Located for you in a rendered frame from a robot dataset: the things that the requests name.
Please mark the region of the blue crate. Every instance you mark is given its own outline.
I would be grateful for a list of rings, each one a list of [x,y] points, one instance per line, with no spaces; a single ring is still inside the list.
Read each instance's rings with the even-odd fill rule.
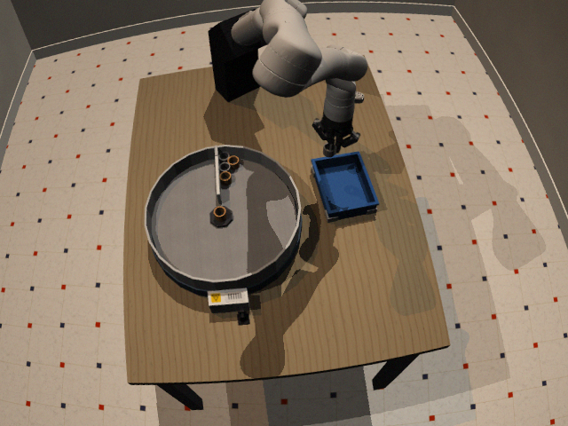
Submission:
[[[376,213],[379,201],[359,151],[316,158],[311,171],[328,223]]]

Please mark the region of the bronze ring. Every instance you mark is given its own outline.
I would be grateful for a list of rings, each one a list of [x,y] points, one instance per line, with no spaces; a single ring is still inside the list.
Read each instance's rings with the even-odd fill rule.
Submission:
[[[220,212],[222,212],[222,213],[224,213],[224,214],[223,214],[222,216],[218,216],[217,213],[220,213]],[[221,207],[221,206],[220,206],[220,207],[216,207],[216,208],[214,209],[214,216],[215,216],[215,219],[216,219],[218,222],[223,222],[223,221],[225,221],[225,220],[226,220],[226,211],[225,211],[225,208],[224,208],[224,207]]]
[[[236,162],[235,164],[232,164],[232,162]],[[239,158],[237,156],[231,156],[228,158],[228,163],[231,166],[231,170],[236,170],[240,167],[240,162],[239,162]]]
[[[219,177],[222,185],[230,185],[232,183],[231,173],[228,171],[222,172]],[[223,178],[228,178],[228,179],[224,180]]]

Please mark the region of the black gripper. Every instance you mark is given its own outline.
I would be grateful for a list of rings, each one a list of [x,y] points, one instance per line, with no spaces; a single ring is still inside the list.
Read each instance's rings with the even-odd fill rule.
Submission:
[[[347,147],[359,140],[360,133],[356,133],[353,130],[352,119],[353,117],[347,122],[334,122],[325,116],[323,110],[323,120],[325,123],[323,120],[316,118],[312,127],[317,131],[322,140],[327,141],[327,150],[332,151],[334,149],[334,154],[336,154],[340,152],[341,146]],[[350,137],[342,139],[348,135],[350,135]],[[334,136],[336,136],[336,139]]]

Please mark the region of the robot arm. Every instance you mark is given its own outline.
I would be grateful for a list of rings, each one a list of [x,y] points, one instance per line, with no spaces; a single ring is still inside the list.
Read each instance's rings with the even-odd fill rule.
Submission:
[[[255,81],[271,94],[289,98],[326,80],[325,116],[349,121],[355,104],[364,101],[355,82],[367,72],[366,58],[337,44],[319,48],[304,21],[307,7],[298,0],[264,0],[251,12],[233,25],[232,38],[242,46],[262,39],[267,43],[253,68]]]

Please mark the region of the grey metal ring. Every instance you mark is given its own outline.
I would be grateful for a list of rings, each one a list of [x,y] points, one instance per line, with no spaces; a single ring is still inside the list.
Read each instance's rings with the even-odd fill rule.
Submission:
[[[326,144],[324,145],[324,148],[323,148],[323,154],[324,154],[326,157],[333,157],[333,156],[334,156],[334,150],[328,151],[328,150],[327,150],[327,143],[326,143]]]
[[[227,162],[228,158],[230,157],[230,155],[227,152],[222,152],[219,154],[218,159],[219,159],[219,163],[221,164],[222,162]],[[220,159],[221,158],[221,159]],[[223,158],[227,158],[225,160],[222,160]]]
[[[223,169],[228,169],[228,170],[223,170]],[[219,170],[220,170],[220,173],[222,173],[222,172],[224,172],[224,171],[228,171],[228,172],[231,173],[231,166],[230,166],[230,164],[229,164],[228,162],[222,162],[222,163],[219,165]]]

